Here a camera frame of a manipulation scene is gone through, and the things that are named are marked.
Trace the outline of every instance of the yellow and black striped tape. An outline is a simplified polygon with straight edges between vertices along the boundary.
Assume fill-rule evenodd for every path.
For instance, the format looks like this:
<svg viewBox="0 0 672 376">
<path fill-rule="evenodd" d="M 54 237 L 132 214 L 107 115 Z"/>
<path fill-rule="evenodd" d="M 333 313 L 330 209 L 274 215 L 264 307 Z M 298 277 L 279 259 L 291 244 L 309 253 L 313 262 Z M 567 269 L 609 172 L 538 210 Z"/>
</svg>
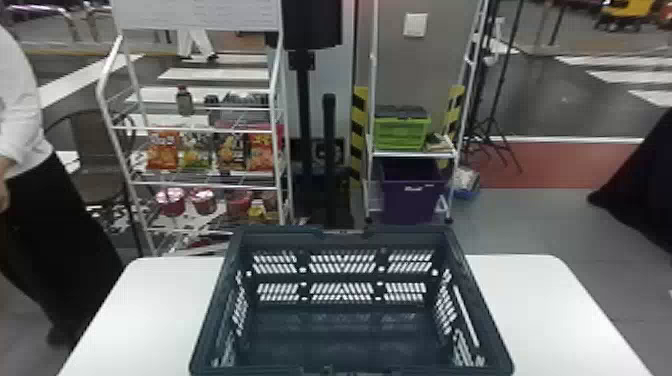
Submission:
<svg viewBox="0 0 672 376">
<path fill-rule="evenodd" d="M 448 134 L 453 145 L 457 147 L 457 136 L 460 129 L 460 113 L 462 112 L 462 97 L 464 96 L 464 85 L 453 85 L 450 88 L 448 96 L 448 110 L 443 119 L 444 132 Z M 438 161 L 439 169 L 448 167 L 449 160 L 441 159 Z"/>
<path fill-rule="evenodd" d="M 366 111 L 366 99 L 369 97 L 369 89 L 363 86 L 355 86 L 352 94 L 352 115 L 350 121 L 350 187 L 362 186 L 362 166 L 366 144 L 364 132 L 368 123 Z"/>
</svg>

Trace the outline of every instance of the speaker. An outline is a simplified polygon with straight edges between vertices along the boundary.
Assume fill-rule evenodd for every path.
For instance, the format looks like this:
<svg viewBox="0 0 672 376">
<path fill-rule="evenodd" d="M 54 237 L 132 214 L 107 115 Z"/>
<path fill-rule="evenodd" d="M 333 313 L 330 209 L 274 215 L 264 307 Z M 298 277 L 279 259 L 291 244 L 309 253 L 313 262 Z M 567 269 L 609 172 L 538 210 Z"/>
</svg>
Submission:
<svg viewBox="0 0 672 376">
<path fill-rule="evenodd" d="M 286 50 L 320 50 L 343 43 L 343 0 L 282 0 Z M 278 33 L 266 33 L 276 48 Z"/>
</svg>

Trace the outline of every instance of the white stripe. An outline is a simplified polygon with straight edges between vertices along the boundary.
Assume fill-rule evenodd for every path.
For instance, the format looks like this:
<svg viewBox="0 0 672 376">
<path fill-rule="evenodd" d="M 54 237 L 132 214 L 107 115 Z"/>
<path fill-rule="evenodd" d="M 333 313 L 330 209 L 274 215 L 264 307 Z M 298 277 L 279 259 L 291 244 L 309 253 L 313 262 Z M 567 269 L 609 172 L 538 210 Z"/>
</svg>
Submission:
<svg viewBox="0 0 672 376">
<path fill-rule="evenodd" d="M 628 90 L 645 101 L 660 107 L 672 107 L 672 91 L 668 90 Z"/>
<path fill-rule="evenodd" d="M 641 71 L 588 71 L 588 74 L 606 82 L 619 83 L 672 83 L 672 72 L 641 72 Z"/>
<path fill-rule="evenodd" d="M 490 137 L 501 142 L 499 136 Z M 641 137 L 577 137 L 577 136 L 506 136 L 510 143 L 558 143 L 558 144 L 641 144 Z"/>
<path fill-rule="evenodd" d="M 672 58 L 659 56 L 557 56 L 556 59 L 569 65 L 672 67 Z"/>
<path fill-rule="evenodd" d="M 143 55 L 131 55 L 131 60 L 138 60 L 142 56 Z M 105 59 L 98 60 L 84 68 L 78 69 L 57 80 L 51 81 L 46 85 L 40 86 L 39 91 L 42 108 L 47 108 L 84 86 L 98 81 L 104 64 Z M 126 66 L 126 59 L 118 58 L 112 66 L 112 72 L 124 66 Z"/>
<path fill-rule="evenodd" d="M 159 76 L 159 80 L 185 81 L 268 81 L 265 68 L 170 68 Z"/>
<path fill-rule="evenodd" d="M 183 60 L 185 63 L 207 63 L 208 57 L 205 55 L 191 55 L 191 59 Z M 217 63 L 219 64 L 267 64 L 266 55 L 238 55 L 238 54 L 217 54 Z"/>
<path fill-rule="evenodd" d="M 175 94 L 177 89 L 172 86 L 147 86 L 142 89 L 142 100 L 150 103 L 175 103 Z M 225 87 L 207 87 L 207 86 L 189 86 L 187 90 L 194 98 L 195 104 L 203 104 L 203 99 L 206 95 L 216 95 L 222 100 L 226 94 L 231 91 L 244 91 L 249 93 L 268 94 L 269 89 L 253 89 L 253 88 L 225 88 Z M 126 102 L 137 101 L 135 94 L 129 96 Z"/>
</svg>

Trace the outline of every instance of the white board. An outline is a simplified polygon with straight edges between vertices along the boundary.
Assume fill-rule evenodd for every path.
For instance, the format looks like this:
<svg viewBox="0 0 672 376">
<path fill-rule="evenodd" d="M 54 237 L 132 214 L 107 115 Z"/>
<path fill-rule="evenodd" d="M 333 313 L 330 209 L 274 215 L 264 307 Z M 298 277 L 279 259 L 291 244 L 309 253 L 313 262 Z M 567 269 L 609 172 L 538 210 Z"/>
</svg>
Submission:
<svg viewBox="0 0 672 376">
<path fill-rule="evenodd" d="M 111 4 L 119 30 L 279 28 L 278 0 L 111 0 Z"/>
</svg>

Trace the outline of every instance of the black pants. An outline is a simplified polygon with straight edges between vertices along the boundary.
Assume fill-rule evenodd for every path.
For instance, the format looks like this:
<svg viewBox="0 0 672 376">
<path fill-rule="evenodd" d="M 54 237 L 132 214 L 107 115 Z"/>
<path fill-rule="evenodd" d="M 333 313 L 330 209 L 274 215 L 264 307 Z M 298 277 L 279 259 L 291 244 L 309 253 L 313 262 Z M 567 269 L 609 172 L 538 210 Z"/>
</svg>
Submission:
<svg viewBox="0 0 672 376">
<path fill-rule="evenodd" d="M 56 154 L 7 186 L 0 272 L 74 339 L 121 274 L 121 260 Z"/>
</svg>

